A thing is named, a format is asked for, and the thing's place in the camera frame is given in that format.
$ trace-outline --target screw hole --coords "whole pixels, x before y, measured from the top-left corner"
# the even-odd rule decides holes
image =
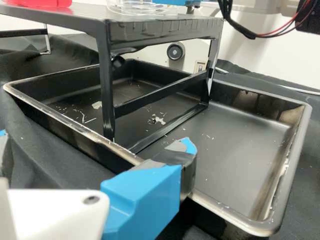
[[[85,200],[83,200],[83,203],[86,205],[92,205],[97,203],[100,200],[98,196],[88,196]]]

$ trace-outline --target black metal tray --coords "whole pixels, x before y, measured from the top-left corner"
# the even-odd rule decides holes
[[[127,60],[113,72],[114,103],[186,76]],[[101,135],[99,84],[99,66],[94,65],[18,80],[4,89],[27,116],[115,173],[175,139],[190,137],[198,148],[190,198],[252,235],[270,236],[279,229],[311,114],[308,104],[215,80],[207,108],[161,139],[136,148],[198,103],[202,86],[190,86],[117,118],[113,143]]]

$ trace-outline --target black metal stand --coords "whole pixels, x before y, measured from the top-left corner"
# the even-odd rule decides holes
[[[44,28],[0,31],[0,38],[14,38],[37,35],[44,35],[45,37],[46,51],[41,52],[40,54],[51,54],[47,24],[44,24]]]
[[[154,19],[150,19],[119,15],[109,11],[106,6],[83,3],[73,3],[70,8],[32,9],[2,2],[0,14],[74,29],[96,38],[100,61],[103,135],[110,140],[115,140],[115,118],[183,91],[191,84],[203,82],[203,94],[199,104],[167,123],[159,131],[135,143],[130,148],[135,153],[172,131],[208,105],[224,23],[220,18],[178,14],[174,18],[155,16]],[[33,33],[40,34],[43,31],[35,29]],[[111,58],[149,45],[196,38],[211,40],[207,70],[114,106]]]

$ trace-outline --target cable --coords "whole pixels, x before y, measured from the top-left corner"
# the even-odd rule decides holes
[[[310,11],[307,13],[307,15],[301,20],[301,22],[299,22],[299,24],[295,25],[295,27],[291,28],[290,30],[285,31],[285,32],[282,32],[282,33],[279,32],[279,33],[277,33],[277,34],[275,34],[275,35],[262,36],[262,37],[259,37],[259,36],[258,36],[258,37],[259,37],[259,38],[265,38],[265,39],[266,39],[266,38],[274,38],[274,37],[279,37],[279,36],[282,36],[282,35],[285,35],[285,34],[288,34],[288,33],[292,32],[293,30],[295,30],[296,28],[300,27],[300,26],[304,23],[304,21],[305,21],[305,20],[310,16],[310,14],[314,11],[317,3],[318,3],[318,0],[315,0],[312,8],[311,8]]]
[[[254,40],[256,38],[274,38],[274,37],[279,37],[279,36],[285,35],[285,34],[291,32],[291,31],[293,31],[294,29],[299,27],[310,16],[310,14],[315,9],[315,7],[316,7],[316,5],[318,3],[318,0],[314,1],[311,10],[303,18],[303,20],[299,24],[297,24],[295,27],[287,30],[293,24],[293,22],[295,21],[297,16],[302,12],[302,10],[304,10],[311,3],[311,0],[306,0],[303,3],[303,5],[301,6],[301,8],[299,9],[299,11],[286,24],[284,24],[283,26],[279,27],[276,30],[273,30],[273,31],[268,32],[268,33],[263,33],[263,34],[257,34],[257,33],[253,32],[253,31],[249,30],[248,28],[240,25],[239,23],[235,22],[233,19],[231,19],[231,10],[232,10],[232,5],[233,5],[233,0],[218,0],[218,3],[219,3],[219,7],[221,9],[221,12],[222,12],[222,15],[223,15],[224,19],[232,27],[234,27],[238,32],[242,33],[247,38]]]
[[[270,34],[274,34],[280,30],[282,30],[283,28],[285,28],[287,25],[291,25],[295,19],[297,18],[297,16],[301,13],[302,10],[304,10],[308,4],[310,3],[311,0],[306,0],[303,5],[301,6],[301,8],[299,9],[299,11],[297,11],[295,13],[295,15],[284,25],[282,25],[281,27],[277,28],[276,30],[273,30],[271,32],[267,32],[267,33],[260,33],[260,34],[257,34],[259,37],[262,37],[262,36],[266,36],[266,35],[270,35]]]

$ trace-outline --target red object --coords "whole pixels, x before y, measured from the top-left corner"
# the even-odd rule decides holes
[[[67,8],[72,0],[5,0],[9,4],[26,7],[60,7]]]

